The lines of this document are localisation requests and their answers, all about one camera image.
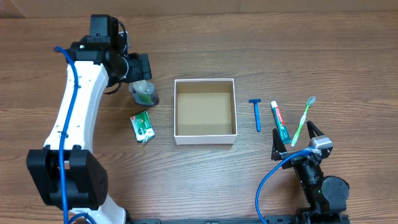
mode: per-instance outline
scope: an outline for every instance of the bottle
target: bottle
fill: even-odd
[[[130,83],[129,91],[138,104],[146,106],[156,106],[159,104],[155,85],[147,80]]]

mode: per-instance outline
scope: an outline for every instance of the toothbrush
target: toothbrush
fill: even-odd
[[[293,147],[294,145],[296,145],[296,142],[297,142],[297,140],[299,139],[301,127],[303,126],[303,124],[304,124],[304,122],[305,122],[305,118],[307,117],[307,111],[308,111],[309,107],[311,107],[311,106],[315,103],[315,100],[316,100],[316,99],[317,99],[317,98],[316,98],[315,96],[311,96],[311,97],[307,100],[307,107],[305,108],[304,114],[303,114],[303,116],[301,117],[300,124],[299,124],[299,126],[298,126],[297,132],[296,132],[296,134],[295,134],[294,137],[293,137],[292,147]]]

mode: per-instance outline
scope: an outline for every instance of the toothpaste cap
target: toothpaste cap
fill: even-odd
[[[271,108],[275,108],[275,107],[277,107],[278,106],[278,104],[276,104],[276,101],[272,101],[271,102]]]

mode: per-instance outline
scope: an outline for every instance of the white box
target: white box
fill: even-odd
[[[233,78],[174,82],[174,138],[180,144],[233,144],[236,126]]]

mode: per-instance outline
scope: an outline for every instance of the green soap package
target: green soap package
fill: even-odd
[[[145,143],[155,137],[155,131],[149,121],[148,113],[146,111],[139,113],[130,118],[134,132],[136,133],[137,141]]]

